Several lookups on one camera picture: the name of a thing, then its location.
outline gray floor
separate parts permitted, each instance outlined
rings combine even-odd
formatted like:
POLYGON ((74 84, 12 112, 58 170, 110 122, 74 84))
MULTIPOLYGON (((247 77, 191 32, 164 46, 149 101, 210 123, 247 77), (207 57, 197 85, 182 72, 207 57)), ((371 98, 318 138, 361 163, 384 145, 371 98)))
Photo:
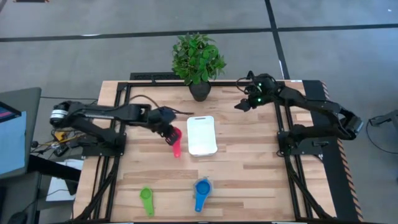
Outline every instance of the gray floor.
MULTIPOLYGON (((272 0, 279 27, 345 26, 398 22, 398 2, 388 0, 272 0)), ((52 0, 14 3, 0 13, 0 37, 111 34, 193 29, 270 27, 263 0, 52 0)), ((224 79, 253 70, 282 78, 271 33, 218 34, 224 79)), ((332 100, 363 119, 397 109, 398 29, 280 33, 291 79, 323 80, 332 100)), ((0 43, 0 91, 39 86, 45 96, 98 96, 103 80, 131 72, 167 72, 175 37, 0 43)), ((49 140, 52 106, 42 99, 35 139, 49 140)), ((380 146, 398 152, 390 124, 371 128, 380 146)), ((398 156, 370 145, 363 131, 345 142, 366 221, 395 223, 398 156)), ((45 210, 41 223, 65 220, 70 206, 45 210)))

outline electronics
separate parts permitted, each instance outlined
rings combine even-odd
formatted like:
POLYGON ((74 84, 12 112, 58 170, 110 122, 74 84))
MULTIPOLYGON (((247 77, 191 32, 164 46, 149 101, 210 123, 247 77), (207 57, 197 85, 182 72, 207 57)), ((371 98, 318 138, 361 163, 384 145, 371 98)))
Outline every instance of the electronics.
POLYGON ((214 117, 191 117, 187 121, 188 151, 193 156, 211 156, 217 152, 214 117))
POLYGON ((61 157, 69 150, 69 147, 65 143, 54 143, 51 147, 54 148, 54 155, 57 157, 61 157))

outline blue measuring cup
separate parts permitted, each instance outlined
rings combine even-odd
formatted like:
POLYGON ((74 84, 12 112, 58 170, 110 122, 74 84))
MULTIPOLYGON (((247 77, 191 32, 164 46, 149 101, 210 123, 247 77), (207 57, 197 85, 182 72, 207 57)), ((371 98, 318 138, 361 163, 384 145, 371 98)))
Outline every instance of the blue measuring cup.
POLYGON ((201 212, 203 206, 205 205, 206 198, 211 192, 210 181, 207 178, 198 180, 195 183, 194 191, 196 198, 195 211, 201 212))

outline potted plant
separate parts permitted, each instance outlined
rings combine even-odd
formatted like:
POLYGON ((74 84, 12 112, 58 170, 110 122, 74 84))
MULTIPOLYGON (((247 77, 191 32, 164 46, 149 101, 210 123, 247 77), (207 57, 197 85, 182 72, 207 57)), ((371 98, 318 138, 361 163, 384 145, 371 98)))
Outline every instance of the potted plant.
POLYGON ((224 56, 220 56, 214 40, 202 34, 179 36, 173 46, 173 71, 184 80, 196 101, 204 101, 210 90, 209 78, 224 74, 224 56))

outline wooden table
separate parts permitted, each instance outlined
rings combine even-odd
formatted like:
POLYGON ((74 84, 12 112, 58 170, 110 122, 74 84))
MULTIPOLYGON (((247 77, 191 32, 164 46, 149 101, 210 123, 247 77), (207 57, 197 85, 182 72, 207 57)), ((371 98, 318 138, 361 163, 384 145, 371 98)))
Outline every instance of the wooden table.
MULTIPOLYGON (((301 82, 285 83, 304 93, 301 82)), ((99 105, 113 106, 117 84, 116 81, 103 82, 99 105)), ((173 157, 172 148, 157 134, 144 128, 127 127, 128 140, 119 165, 112 222, 294 220, 284 160, 275 154, 279 147, 274 104, 246 113, 236 110, 234 105, 246 96, 235 86, 213 86, 207 100, 201 103, 193 100, 187 87, 134 87, 131 91, 131 96, 147 95, 160 106, 194 112, 194 116, 212 115, 218 152, 210 157, 192 157, 188 153, 188 116, 185 115, 178 115, 172 123, 183 133, 180 159, 173 157), (202 177, 209 178, 213 191, 203 211, 197 213, 193 185, 202 177), (153 190, 155 217, 148 218, 143 209, 139 198, 143 186, 153 190)), ((136 98, 134 103, 150 102, 136 98)), ((296 107, 291 110, 294 123, 312 125, 308 111, 296 107)), ((109 127, 109 121, 96 120, 95 123, 109 127)), ((76 215, 91 200, 97 160, 90 157, 84 162, 74 204, 76 215)), ((323 164, 314 156, 302 156, 302 163, 309 191, 326 212, 335 216, 323 164)), ((299 190, 298 197, 304 217, 299 190)), ((103 202, 101 217, 104 211, 103 202)))

